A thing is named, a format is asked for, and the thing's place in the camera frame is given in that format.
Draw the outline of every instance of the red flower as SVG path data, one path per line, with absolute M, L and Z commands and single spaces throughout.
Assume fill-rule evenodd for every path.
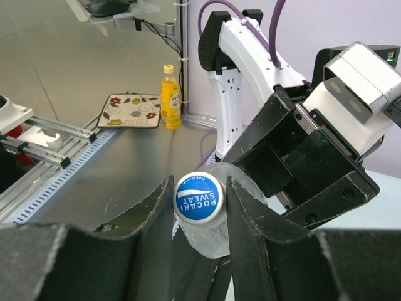
M 119 98 L 117 98 L 117 97 L 113 97 L 112 99 L 110 99 L 110 102 L 111 102 L 111 103 L 114 103 L 114 104 L 116 104 L 116 103 L 121 103 L 121 99 L 119 99 Z
M 148 119 L 152 119 L 152 118 L 154 118 L 154 117 L 156 117 L 156 113 L 149 113 L 148 115 L 146 115 L 146 118 L 148 118 Z

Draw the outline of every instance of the blue and white bottle cap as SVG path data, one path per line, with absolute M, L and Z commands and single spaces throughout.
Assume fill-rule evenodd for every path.
M 174 210 L 186 223 L 210 226 L 225 216 L 226 194 L 222 184 L 206 172 L 184 176 L 174 189 Z

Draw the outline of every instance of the yellow liquid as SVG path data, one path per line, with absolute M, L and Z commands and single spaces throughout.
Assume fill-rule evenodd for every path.
M 166 75 L 162 80 L 162 123 L 168 130 L 181 126 L 181 102 L 177 79 Z

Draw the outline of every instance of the yellow bottle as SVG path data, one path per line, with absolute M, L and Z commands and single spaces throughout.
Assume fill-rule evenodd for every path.
M 162 80 L 162 122 L 168 130 L 176 130 L 181 126 L 181 100 L 178 83 L 172 65 L 163 68 L 164 78 Z

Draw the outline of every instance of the clear plastic bottle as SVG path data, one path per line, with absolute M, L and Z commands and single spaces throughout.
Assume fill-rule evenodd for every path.
M 181 100 L 178 82 L 174 73 L 174 66 L 165 65 L 162 80 L 162 123 L 166 129 L 176 130 L 181 126 Z
M 174 214 L 188 242 L 210 259 L 230 254 L 226 214 L 226 182 L 230 176 L 266 204 L 256 183 L 228 163 L 206 165 L 187 174 L 174 190 Z

